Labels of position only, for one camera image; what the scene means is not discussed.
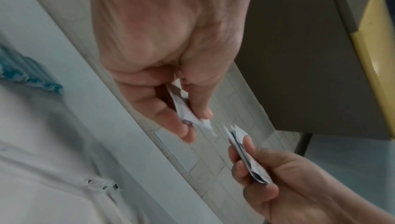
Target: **cabinet door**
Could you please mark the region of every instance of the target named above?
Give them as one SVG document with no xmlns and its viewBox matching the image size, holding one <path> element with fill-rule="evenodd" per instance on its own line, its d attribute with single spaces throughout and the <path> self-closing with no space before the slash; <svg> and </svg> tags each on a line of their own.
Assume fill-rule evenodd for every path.
<svg viewBox="0 0 395 224">
<path fill-rule="evenodd" d="M 334 0 L 252 0 L 236 64 L 276 129 L 390 137 Z"/>
</svg>

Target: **hand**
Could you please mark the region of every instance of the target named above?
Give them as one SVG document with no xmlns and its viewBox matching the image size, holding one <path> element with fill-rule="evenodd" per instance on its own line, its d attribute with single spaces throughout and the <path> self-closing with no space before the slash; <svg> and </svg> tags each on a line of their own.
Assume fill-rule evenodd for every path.
<svg viewBox="0 0 395 224">
<path fill-rule="evenodd" d="M 166 104 L 181 78 L 199 118 L 236 57 L 250 0 L 91 0 L 102 65 L 144 116 L 192 142 L 196 132 Z"/>
<path fill-rule="evenodd" d="M 336 199 L 349 194 L 349 189 L 301 156 L 256 148 L 249 136 L 243 144 L 275 183 L 262 185 L 254 181 L 236 149 L 229 147 L 234 163 L 232 175 L 245 186 L 244 197 L 256 212 L 272 224 L 344 223 Z"/>
</svg>

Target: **teal and white object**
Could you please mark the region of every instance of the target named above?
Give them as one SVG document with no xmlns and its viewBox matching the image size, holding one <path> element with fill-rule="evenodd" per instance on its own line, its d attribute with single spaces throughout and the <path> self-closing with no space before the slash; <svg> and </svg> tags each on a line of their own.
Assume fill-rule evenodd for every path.
<svg viewBox="0 0 395 224">
<path fill-rule="evenodd" d="M 61 94 L 63 90 L 63 86 L 55 81 L 40 63 L 2 44 L 0 44 L 0 77 L 55 94 Z"/>
</svg>

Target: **white paper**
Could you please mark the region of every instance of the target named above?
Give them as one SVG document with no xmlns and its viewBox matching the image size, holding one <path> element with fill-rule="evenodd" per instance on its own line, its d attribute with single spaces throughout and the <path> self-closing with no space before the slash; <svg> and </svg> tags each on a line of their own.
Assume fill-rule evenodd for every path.
<svg viewBox="0 0 395 224">
<path fill-rule="evenodd" d="M 240 129 L 238 126 L 235 127 L 231 126 L 232 130 L 229 130 L 225 126 L 224 128 L 230 138 L 230 141 L 232 142 L 233 146 L 236 148 L 237 153 L 239 153 L 241 159 L 246 164 L 247 169 L 250 172 L 251 176 L 256 181 L 263 184 L 273 183 L 267 171 L 246 152 L 246 149 L 244 148 L 243 145 L 243 138 L 248 134 L 244 130 Z"/>
<path fill-rule="evenodd" d="M 196 124 L 199 127 L 209 131 L 214 136 L 217 136 L 211 126 L 210 120 L 199 119 L 195 116 L 192 110 L 188 106 L 188 93 L 181 90 L 175 85 L 167 84 L 167 90 L 173 99 L 174 106 L 176 107 L 176 112 L 178 117 L 187 124 Z"/>
</svg>

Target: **fingernail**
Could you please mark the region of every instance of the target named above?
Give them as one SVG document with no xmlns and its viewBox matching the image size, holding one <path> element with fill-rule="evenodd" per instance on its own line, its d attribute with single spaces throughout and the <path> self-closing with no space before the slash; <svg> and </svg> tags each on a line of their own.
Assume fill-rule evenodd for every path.
<svg viewBox="0 0 395 224">
<path fill-rule="evenodd" d="M 210 108 L 208 108 L 206 110 L 206 114 L 207 114 L 208 118 L 213 118 L 214 117 L 214 113 L 213 113 L 213 111 Z"/>
</svg>

